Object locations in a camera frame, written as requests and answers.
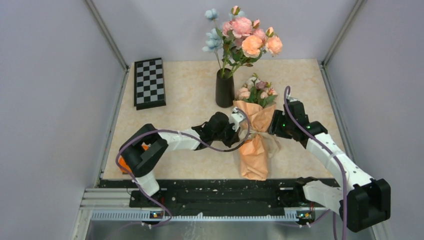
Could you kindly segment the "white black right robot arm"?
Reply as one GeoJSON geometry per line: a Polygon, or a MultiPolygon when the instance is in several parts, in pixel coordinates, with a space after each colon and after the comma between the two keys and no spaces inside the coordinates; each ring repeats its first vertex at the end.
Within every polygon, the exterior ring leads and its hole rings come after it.
{"type": "Polygon", "coordinates": [[[300,177],[294,187],[294,202],[299,206],[315,202],[328,208],[354,233],[388,220],[391,217],[389,183],[383,178],[375,179],[357,166],[320,122],[309,121],[300,100],[286,97],[283,107],[274,111],[268,133],[300,143],[339,185],[332,187],[315,177],[300,177]]]}

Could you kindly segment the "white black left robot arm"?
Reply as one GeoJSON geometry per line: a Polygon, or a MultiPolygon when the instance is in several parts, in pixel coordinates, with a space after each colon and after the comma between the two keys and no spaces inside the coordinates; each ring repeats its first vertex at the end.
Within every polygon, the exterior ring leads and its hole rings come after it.
{"type": "Polygon", "coordinates": [[[223,149],[213,147],[213,142],[227,146],[226,153],[235,151],[249,136],[247,133],[243,139],[239,138],[242,123],[251,126],[247,114],[238,107],[232,110],[230,116],[216,112],[208,121],[181,131],[157,129],[148,123],[120,147],[115,163],[140,188],[141,200],[154,207],[161,198],[154,168],[164,153],[206,148],[223,152],[223,149]]]}

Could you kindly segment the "orange paper bouquet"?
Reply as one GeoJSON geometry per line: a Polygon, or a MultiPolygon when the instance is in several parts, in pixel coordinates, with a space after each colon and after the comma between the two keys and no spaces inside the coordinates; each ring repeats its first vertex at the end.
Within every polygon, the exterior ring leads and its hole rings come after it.
{"type": "Polygon", "coordinates": [[[271,82],[262,81],[253,73],[235,96],[233,105],[246,113],[250,123],[247,140],[239,148],[241,176],[265,181],[269,175],[268,160],[280,150],[276,138],[268,133],[278,93],[271,82]]]}

